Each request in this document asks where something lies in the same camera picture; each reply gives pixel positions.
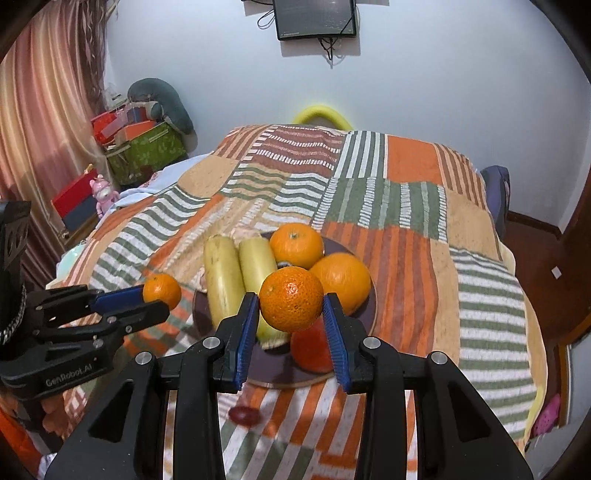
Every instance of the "plate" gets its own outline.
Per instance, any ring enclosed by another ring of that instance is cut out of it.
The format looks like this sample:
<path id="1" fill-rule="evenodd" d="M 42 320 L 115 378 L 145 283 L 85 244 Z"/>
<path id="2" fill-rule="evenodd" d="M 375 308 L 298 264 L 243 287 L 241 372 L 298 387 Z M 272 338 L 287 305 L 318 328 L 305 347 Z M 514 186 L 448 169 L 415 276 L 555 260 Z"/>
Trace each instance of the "plate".
<path id="1" fill-rule="evenodd" d="M 270 238 L 271 235 L 272 232 L 263 233 L 263 236 L 267 238 Z M 328 238 L 323 239 L 325 255 L 336 252 L 351 253 L 343 245 Z M 374 329 L 376 312 L 377 297 L 374 283 L 372 282 L 368 298 L 352 315 L 354 318 L 361 320 L 368 335 Z M 200 291 L 196 291 L 193 297 L 193 323 L 197 327 L 201 338 L 213 335 L 215 332 L 209 313 L 209 306 L 207 305 L 207 295 Z M 297 388 L 313 385 L 333 375 L 334 373 L 332 372 L 329 374 L 315 374 L 302 370 L 294 362 L 290 354 L 289 344 L 270 350 L 263 350 L 256 343 L 252 351 L 247 381 L 251 384 L 267 388 Z"/>

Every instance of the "curtain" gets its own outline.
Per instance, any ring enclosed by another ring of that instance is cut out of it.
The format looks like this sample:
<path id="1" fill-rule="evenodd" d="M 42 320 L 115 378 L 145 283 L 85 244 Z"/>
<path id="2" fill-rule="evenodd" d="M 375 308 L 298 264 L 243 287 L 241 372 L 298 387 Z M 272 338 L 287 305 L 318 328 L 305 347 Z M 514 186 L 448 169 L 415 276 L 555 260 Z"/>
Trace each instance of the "curtain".
<path id="1" fill-rule="evenodd" d="M 0 64 L 0 196 L 30 200 L 25 278 L 44 286 L 64 252 L 51 204 L 89 163 L 110 178 L 89 119 L 101 111 L 105 0 L 53 0 Z"/>

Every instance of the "green box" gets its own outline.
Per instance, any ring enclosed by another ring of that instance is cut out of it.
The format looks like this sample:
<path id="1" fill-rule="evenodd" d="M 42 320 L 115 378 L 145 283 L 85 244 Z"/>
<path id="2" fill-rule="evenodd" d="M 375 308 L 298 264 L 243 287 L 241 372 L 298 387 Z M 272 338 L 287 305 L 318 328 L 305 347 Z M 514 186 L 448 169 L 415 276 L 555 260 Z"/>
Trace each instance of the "green box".
<path id="1" fill-rule="evenodd" d="M 106 156 L 115 179 L 124 186 L 147 181 L 153 172 L 186 154 L 180 134 L 163 122 Z"/>

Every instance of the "striped fabric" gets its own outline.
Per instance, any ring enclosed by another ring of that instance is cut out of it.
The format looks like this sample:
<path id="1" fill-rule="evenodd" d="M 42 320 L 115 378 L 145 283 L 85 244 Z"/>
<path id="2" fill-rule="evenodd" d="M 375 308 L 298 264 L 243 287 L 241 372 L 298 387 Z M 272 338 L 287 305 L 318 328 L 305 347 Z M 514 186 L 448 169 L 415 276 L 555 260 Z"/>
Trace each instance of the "striped fabric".
<path id="1" fill-rule="evenodd" d="M 256 125 L 234 129 L 209 160 L 156 198 L 128 207 L 132 213 L 107 218 L 68 278 L 68 284 L 105 290 L 157 272 L 179 281 L 180 304 L 167 322 L 125 339 L 129 356 L 182 352 L 199 337 L 191 309 L 209 236 L 229 235 L 236 227 L 273 231 L 287 222 L 311 224 L 368 266 L 378 299 L 374 335 L 402 352 L 426 356 L 436 344 L 459 359 L 523 446 L 536 388 L 543 397 L 545 386 L 532 378 L 521 288 L 482 254 L 496 252 L 497 239 L 482 179 L 464 156 L 376 132 Z M 203 182 L 190 181 L 198 178 L 211 178 L 219 190 L 209 186 L 205 193 Z M 470 225 L 484 228 L 475 232 Z M 73 421 L 90 388 L 65 395 Z M 172 474 L 174 398 L 164 478 Z M 406 398 L 408 478 L 416 478 L 412 393 Z M 262 422 L 250 430 L 233 424 L 228 410 L 237 403 L 260 409 Z M 240 395 L 220 395 L 219 407 L 229 479 L 355 476 L 365 398 L 346 396 L 334 378 L 295 390 L 247 384 Z"/>
<path id="2" fill-rule="evenodd" d="M 458 272 L 459 367 L 514 439 L 525 432 L 536 386 L 519 282 L 504 265 L 450 247 Z"/>

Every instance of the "silver screw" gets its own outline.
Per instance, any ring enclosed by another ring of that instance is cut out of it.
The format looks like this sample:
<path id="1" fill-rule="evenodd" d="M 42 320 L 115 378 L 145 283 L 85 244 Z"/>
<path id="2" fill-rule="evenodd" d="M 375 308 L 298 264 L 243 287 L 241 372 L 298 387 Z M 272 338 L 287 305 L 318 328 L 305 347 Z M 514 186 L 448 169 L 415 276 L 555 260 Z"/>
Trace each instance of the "silver screw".
<path id="1" fill-rule="evenodd" d="M 447 363 L 447 355 L 443 352 L 433 352 L 431 354 L 431 360 L 433 360 L 437 365 L 443 365 Z"/>
<path id="2" fill-rule="evenodd" d="M 135 363 L 140 365 L 145 365 L 150 360 L 152 360 L 152 354 L 150 352 L 140 352 L 135 356 Z"/>
<path id="3" fill-rule="evenodd" d="M 379 347 L 382 342 L 379 341 L 379 338 L 376 337 L 366 337 L 363 339 L 363 344 L 367 347 L 367 348 L 377 348 Z"/>
<path id="4" fill-rule="evenodd" d="M 220 339 L 217 337 L 207 337 L 204 341 L 203 341 L 203 346 L 205 348 L 215 348 L 220 344 Z"/>

